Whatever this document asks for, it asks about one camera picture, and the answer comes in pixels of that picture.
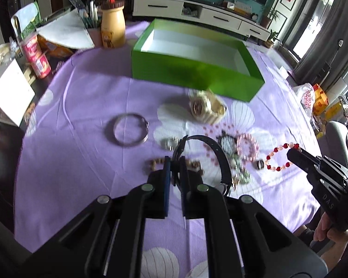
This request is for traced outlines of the person's right hand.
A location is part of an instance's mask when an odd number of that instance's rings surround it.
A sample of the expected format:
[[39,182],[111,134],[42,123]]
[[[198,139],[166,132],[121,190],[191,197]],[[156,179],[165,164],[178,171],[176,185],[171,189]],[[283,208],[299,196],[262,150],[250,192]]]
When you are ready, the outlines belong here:
[[321,242],[326,238],[330,239],[335,244],[325,254],[338,255],[341,257],[348,245],[348,229],[345,231],[338,230],[334,227],[327,213],[324,212],[315,229],[314,241]]

